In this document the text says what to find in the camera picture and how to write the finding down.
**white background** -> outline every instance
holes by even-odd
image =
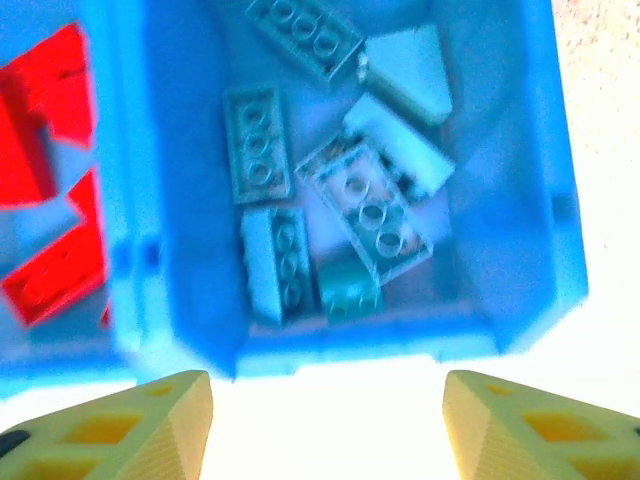
[[[590,298],[521,357],[410,357],[214,383],[203,479],[457,479],[441,414],[456,368],[640,417],[640,3],[554,7]],[[0,431],[128,386],[27,392],[0,403]]]

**blue storage container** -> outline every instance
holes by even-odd
[[[12,0],[0,7],[0,38],[9,40],[0,47],[3,62],[70,20],[88,33],[111,334],[138,378],[200,363],[237,377],[401,354],[446,361],[518,352],[584,298],[550,1],[323,0],[365,36],[438,26],[454,107],[435,136],[456,172],[417,213],[435,242],[433,257],[383,286],[383,315],[331,326],[322,315],[284,329],[256,326],[223,92],[279,85],[295,165],[335,134],[362,87],[355,75],[337,85],[332,78],[331,90],[314,82],[248,21],[250,3]],[[25,10],[32,11],[18,15]],[[296,182],[293,203],[305,209],[317,266],[346,245],[345,236]],[[118,365],[112,355],[102,360]]]

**yellow plastic part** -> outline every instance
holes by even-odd
[[[0,480],[196,480],[213,419],[206,372],[188,371],[29,420]]]
[[[443,402],[463,480],[640,480],[640,419],[452,371]]]

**red plastic piece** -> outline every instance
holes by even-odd
[[[51,136],[89,148],[95,128],[84,38],[70,24],[7,65],[2,75],[19,80],[36,128],[48,123]]]
[[[95,124],[88,87],[89,80],[85,73],[58,80],[55,95],[49,95],[43,106],[52,138],[85,149],[91,148]]]
[[[53,198],[47,154],[24,108],[19,85],[0,83],[0,208],[29,207]]]
[[[61,312],[105,283],[95,193],[95,171],[91,169],[68,195],[84,222],[2,281],[26,326]]]

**lego stud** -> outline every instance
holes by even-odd
[[[256,187],[264,187],[271,183],[273,168],[263,162],[251,162],[249,164],[249,182]]]
[[[251,130],[265,128],[267,123],[267,112],[264,106],[254,102],[250,103],[242,110],[242,124]]]
[[[340,37],[337,33],[332,32],[327,28],[323,28],[318,32],[318,36],[313,41],[313,53],[323,63],[328,63],[333,60],[338,46],[340,45]]]
[[[375,310],[378,307],[378,295],[374,292],[367,292],[358,300],[360,311]]]
[[[344,181],[342,191],[353,203],[360,203],[369,193],[370,182],[359,175],[349,175]]]
[[[360,207],[358,220],[367,230],[377,230],[382,226],[387,216],[387,207],[384,204],[365,203]]]
[[[404,247],[402,233],[394,228],[385,228],[378,232],[376,249],[384,258],[397,257]]]
[[[282,304],[288,310],[293,310],[302,299],[302,285],[297,278],[292,279],[282,289]]]
[[[293,247],[296,238],[296,230],[290,223],[280,225],[276,232],[276,248],[279,252],[288,252]]]
[[[280,278],[284,281],[290,281],[296,276],[297,271],[298,255],[294,252],[289,252],[280,260],[280,268],[278,269]]]
[[[264,132],[251,132],[244,139],[244,151],[251,157],[262,157],[269,148],[271,140]]]
[[[269,13],[278,28],[289,30],[296,14],[296,7],[288,0],[276,0]]]
[[[291,35],[301,45],[309,45],[318,28],[318,22],[311,15],[301,13],[291,25]]]

